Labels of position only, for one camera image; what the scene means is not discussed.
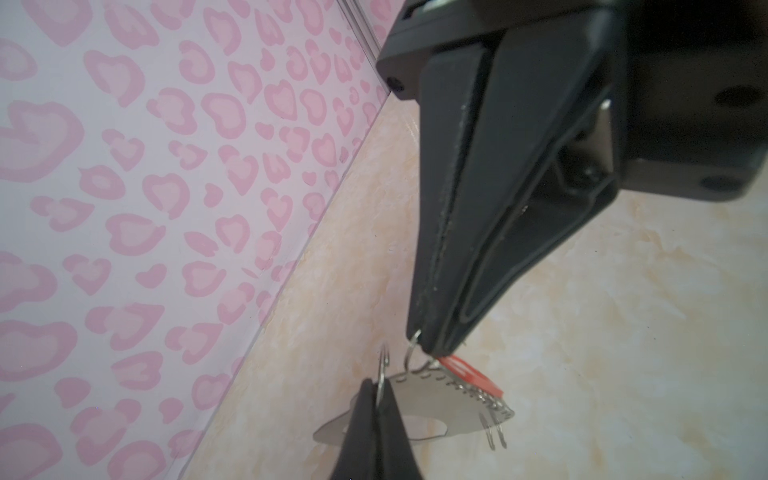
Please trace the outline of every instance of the marble floor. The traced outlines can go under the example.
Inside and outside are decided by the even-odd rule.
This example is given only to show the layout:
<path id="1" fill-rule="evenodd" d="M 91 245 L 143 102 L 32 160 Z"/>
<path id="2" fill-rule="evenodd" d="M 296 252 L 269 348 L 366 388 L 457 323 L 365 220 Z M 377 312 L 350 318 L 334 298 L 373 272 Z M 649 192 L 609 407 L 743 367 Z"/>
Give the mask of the marble floor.
<path id="1" fill-rule="evenodd" d="M 390 96 L 188 480 L 328 478 L 312 433 L 393 371 L 419 218 L 418 105 Z M 415 448 L 425 478 L 768 478 L 768 174 L 727 204 L 622 192 L 519 280 L 458 354 L 505 391 L 485 434 Z"/>

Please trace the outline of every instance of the red tag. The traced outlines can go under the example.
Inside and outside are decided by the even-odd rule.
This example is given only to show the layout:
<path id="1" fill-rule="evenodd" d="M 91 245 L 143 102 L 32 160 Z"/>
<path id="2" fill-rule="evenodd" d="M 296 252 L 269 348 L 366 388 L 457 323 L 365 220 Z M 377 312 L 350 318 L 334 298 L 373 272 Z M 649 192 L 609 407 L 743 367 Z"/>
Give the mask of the red tag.
<path id="1" fill-rule="evenodd" d="M 478 372 L 474 367 L 458 358 L 456 355 L 444 356 L 438 359 L 438 361 L 446 369 L 450 370 L 451 373 L 465 382 L 476 386 L 483 392 L 497 398 L 501 398 L 504 395 L 502 389 L 498 388 L 487 376 Z"/>

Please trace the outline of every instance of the pink leopard print wallpaper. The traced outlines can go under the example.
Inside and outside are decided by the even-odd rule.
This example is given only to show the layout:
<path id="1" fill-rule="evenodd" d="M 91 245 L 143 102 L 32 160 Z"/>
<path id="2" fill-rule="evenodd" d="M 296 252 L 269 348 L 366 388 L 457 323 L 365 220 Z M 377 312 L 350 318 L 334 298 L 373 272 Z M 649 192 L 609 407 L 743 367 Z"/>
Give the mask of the pink leopard print wallpaper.
<path id="1" fill-rule="evenodd" d="M 385 91 L 333 0 L 8 0 L 0 37 L 0 477 L 176 479 Z"/>

